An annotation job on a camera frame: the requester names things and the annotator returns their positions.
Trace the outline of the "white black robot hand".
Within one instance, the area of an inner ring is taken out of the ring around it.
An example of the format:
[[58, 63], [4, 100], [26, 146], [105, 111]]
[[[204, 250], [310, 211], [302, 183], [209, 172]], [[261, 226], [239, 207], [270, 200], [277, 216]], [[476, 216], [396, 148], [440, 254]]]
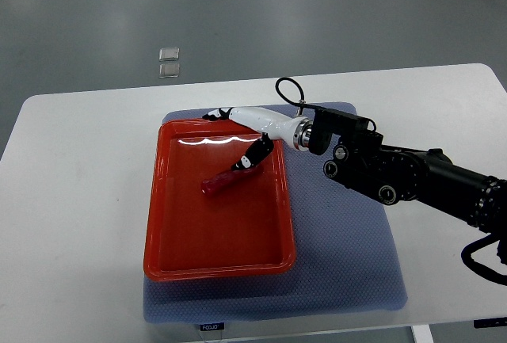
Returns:
[[204, 120], [232, 120], [237, 124], [263, 133], [231, 166], [231, 170], [247, 170], [260, 164], [274, 149], [273, 140], [283, 140], [291, 148], [306, 148], [305, 133], [309, 119], [290, 117], [262, 107], [218, 108], [202, 116]]

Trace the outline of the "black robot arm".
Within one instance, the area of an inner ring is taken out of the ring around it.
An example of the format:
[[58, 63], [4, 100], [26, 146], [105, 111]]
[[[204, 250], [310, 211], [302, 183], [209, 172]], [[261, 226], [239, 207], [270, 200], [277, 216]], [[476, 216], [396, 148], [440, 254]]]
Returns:
[[262, 107], [218, 108], [204, 114], [205, 120], [230, 120], [260, 135], [226, 173], [205, 181], [204, 191], [221, 189], [254, 171], [277, 140], [315, 155], [331, 148], [332, 158], [323, 165], [330, 180], [384, 205], [419, 201], [485, 233], [463, 248], [462, 262], [489, 282], [506, 283], [504, 274], [473, 258], [475, 252], [495, 243], [500, 262], [506, 263], [504, 180], [456, 166], [441, 149], [385, 145], [375, 122], [367, 117], [309, 104], [303, 97], [293, 106], [294, 117]]

